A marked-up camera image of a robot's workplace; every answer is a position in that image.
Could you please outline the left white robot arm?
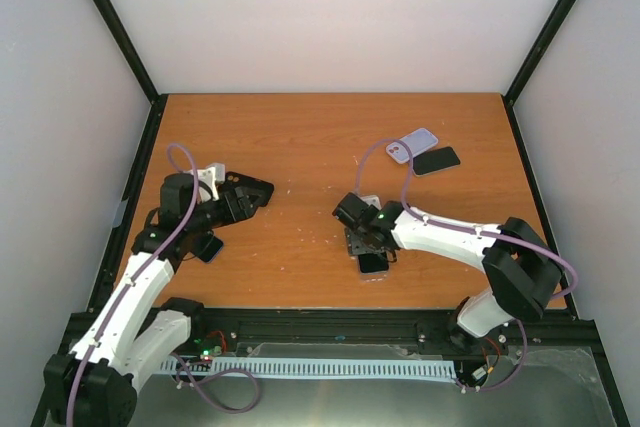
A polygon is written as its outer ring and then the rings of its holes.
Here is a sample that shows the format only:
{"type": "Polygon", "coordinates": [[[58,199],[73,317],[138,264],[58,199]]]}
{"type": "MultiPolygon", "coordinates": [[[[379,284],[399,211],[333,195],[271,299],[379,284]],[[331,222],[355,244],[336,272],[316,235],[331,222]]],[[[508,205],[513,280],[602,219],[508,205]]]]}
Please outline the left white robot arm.
{"type": "Polygon", "coordinates": [[[44,368],[44,399],[63,426],[126,426],[138,395],[181,345],[201,347],[208,325],[202,303],[171,298],[151,308],[189,257],[209,263],[223,247],[215,229],[252,218],[268,205],[272,183],[213,164],[167,176],[159,205],[136,236],[118,285],[84,335],[44,368]]]}

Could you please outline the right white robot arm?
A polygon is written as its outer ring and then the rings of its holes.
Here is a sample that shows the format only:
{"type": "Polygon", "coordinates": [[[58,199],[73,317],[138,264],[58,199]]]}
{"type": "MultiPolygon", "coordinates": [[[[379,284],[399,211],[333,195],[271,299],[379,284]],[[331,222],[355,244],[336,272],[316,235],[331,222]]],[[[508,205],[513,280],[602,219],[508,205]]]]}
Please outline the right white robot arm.
{"type": "Polygon", "coordinates": [[[469,352],[504,323],[540,320],[565,269],[529,224],[515,217],[503,224],[469,223],[401,201],[377,207],[354,193],[342,198],[332,216],[376,254],[427,252],[484,273],[488,287],[461,301],[447,327],[449,342],[461,351],[469,352]]]}

